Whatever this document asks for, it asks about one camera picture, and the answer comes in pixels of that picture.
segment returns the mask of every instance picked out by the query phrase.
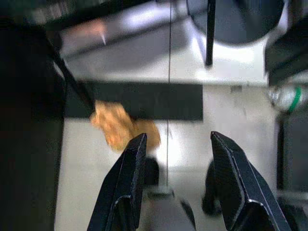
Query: black round object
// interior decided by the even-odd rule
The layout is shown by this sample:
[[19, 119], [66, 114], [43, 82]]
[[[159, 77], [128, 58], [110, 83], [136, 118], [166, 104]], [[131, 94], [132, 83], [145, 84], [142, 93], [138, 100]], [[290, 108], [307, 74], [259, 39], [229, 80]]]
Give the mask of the black round object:
[[[218, 41], [242, 44], [266, 35], [279, 22], [283, 0], [216, 0], [215, 35]], [[207, 0], [187, 0], [189, 15], [203, 33]]]

